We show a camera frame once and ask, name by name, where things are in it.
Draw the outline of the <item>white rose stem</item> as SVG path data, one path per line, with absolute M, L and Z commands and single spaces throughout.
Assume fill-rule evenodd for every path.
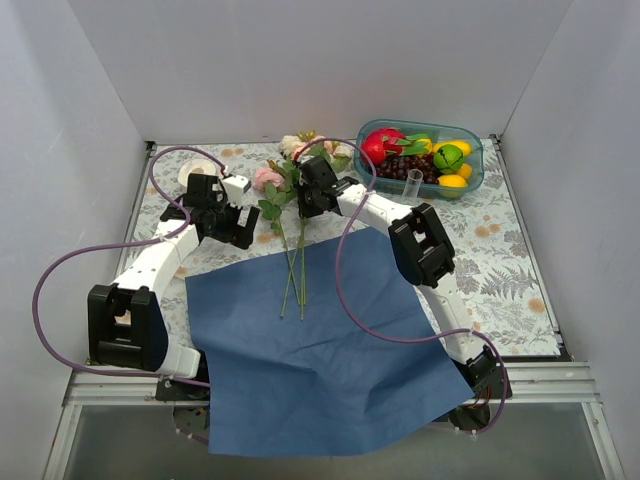
M 292 171 L 300 162 L 315 156 L 325 158 L 336 173 L 352 167 L 354 149 L 343 142 L 327 140 L 314 131 L 285 135 L 279 142 L 280 154 L 283 157 L 282 168 Z

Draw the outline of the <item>blue wrapping paper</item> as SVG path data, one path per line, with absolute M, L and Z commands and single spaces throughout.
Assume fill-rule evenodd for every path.
M 364 229 L 306 248 L 304 320 L 281 254 L 186 280 L 191 338 L 211 385 L 209 450 L 241 456 L 365 454 L 469 400 L 389 240 Z

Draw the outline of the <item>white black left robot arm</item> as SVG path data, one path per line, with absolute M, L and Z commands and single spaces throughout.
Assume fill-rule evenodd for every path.
M 175 273 L 203 239 L 249 248 L 259 217 L 259 209 L 251 206 L 246 222 L 240 222 L 250 188 L 250 180 L 240 175 L 188 176 L 186 192 L 160 216 L 158 242 L 144 248 L 112 284 L 89 292 L 92 361 L 178 377 L 178 387 L 193 400 L 211 392 L 213 377 L 200 367 L 200 352 L 170 338 L 160 304 Z

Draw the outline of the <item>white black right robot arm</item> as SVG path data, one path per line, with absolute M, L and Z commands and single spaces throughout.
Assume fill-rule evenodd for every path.
M 300 165 L 297 191 L 303 218 L 332 212 L 386 235 L 400 274 L 424 296 L 439 328 L 437 335 L 416 339 L 389 337 L 365 328 L 367 333 L 401 344 L 442 339 L 457 366 L 452 383 L 460 395 L 508 397 L 506 367 L 491 341 L 473 327 L 454 275 L 453 245 L 431 205 L 410 207 L 378 195 L 351 177 L 339 179 L 320 156 Z

